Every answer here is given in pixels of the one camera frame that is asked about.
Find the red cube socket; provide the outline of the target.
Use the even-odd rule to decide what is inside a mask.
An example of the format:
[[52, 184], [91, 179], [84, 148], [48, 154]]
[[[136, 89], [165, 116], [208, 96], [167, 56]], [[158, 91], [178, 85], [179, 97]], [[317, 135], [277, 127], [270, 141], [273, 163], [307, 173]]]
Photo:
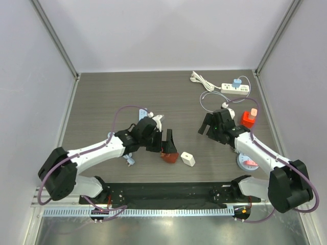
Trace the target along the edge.
[[250, 118], [250, 112], [244, 111], [240, 120], [240, 124], [251, 129], [255, 124], [256, 117]]

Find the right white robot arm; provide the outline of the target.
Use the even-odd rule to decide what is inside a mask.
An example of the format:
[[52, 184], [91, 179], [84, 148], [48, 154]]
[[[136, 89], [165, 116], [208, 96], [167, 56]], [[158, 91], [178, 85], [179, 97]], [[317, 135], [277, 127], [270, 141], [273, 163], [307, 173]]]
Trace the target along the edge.
[[242, 202], [252, 196], [269, 201], [276, 211], [285, 213], [317, 198], [306, 165], [277, 154], [249, 128], [237, 126], [228, 109], [207, 113], [198, 133], [248, 156], [268, 175], [268, 180], [250, 175], [232, 180], [230, 195], [234, 201]]

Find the blue power strip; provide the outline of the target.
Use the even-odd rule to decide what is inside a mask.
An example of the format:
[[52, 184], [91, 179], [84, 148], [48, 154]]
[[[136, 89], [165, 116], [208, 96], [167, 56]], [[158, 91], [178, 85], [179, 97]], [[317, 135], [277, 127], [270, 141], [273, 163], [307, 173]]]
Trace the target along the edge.
[[[143, 119], [145, 116], [148, 115], [147, 109], [139, 109], [138, 113], [138, 120]], [[135, 163], [135, 160], [132, 158], [132, 153], [126, 154], [123, 156], [126, 160], [128, 167], [132, 166]]]

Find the white charger plug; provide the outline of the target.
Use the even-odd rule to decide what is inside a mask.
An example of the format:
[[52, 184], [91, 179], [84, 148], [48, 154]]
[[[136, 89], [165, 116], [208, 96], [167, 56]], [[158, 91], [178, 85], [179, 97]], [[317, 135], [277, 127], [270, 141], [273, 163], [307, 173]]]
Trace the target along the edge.
[[195, 165], [195, 158], [192, 154], [188, 153], [188, 152], [183, 152], [180, 155], [182, 161], [184, 164], [186, 164], [187, 166], [193, 167]]

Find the round blue socket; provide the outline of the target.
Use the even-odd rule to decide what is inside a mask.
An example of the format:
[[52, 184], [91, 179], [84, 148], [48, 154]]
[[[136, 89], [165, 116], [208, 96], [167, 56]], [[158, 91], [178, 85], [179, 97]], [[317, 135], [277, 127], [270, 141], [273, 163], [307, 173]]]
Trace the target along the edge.
[[239, 153], [237, 156], [237, 165], [239, 166], [240, 169], [246, 171], [246, 172], [253, 172], [255, 170], [257, 170], [259, 168], [258, 167], [248, 167], [248, 166], [244, 166], [243, 162], [246, 160], [252, 160], [251, 158], [249, 158], [247, 155], [243, 154], [243, 153]]

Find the dark red charger plug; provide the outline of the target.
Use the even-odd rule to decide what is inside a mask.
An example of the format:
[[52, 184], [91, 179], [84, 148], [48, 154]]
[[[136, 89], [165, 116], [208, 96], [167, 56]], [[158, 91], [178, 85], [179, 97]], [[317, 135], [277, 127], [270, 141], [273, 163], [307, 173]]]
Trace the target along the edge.
[[176, 163], [179, 153], [161, 153], [160, 154], [161, 159], [166, 163]]

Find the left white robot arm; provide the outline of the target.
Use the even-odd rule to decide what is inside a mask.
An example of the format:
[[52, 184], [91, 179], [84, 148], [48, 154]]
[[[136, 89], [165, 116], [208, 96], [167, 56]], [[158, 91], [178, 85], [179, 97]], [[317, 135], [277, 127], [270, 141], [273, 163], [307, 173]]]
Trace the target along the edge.
[[40, 189], [47, 190], [51, 201], [78, 195], [86, 203], [103, 204], [110, 196], [108, 185], [98, 176], [82, 176], [85, 170], [109, 159], [129, 156], [139, 148], [160, 153], [165, 162], [175, 163], [179, 153], [173, 131], [168, 129], [166, 139], [162, 139], [162, 118], [146, 116], [127, 129], [109, 133], [106, 140], [81, 149], [54, 149], [38, 172]]

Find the pink charger plug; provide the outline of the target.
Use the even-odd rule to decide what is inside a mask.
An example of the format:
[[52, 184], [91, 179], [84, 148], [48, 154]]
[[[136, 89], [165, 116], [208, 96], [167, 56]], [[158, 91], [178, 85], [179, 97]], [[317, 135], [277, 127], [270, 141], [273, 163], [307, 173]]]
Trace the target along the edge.
[[255, 120], [257, 114], [258, 114], [258, 110], [256, 108], [252, 108], [249, 113], [249, 119]]

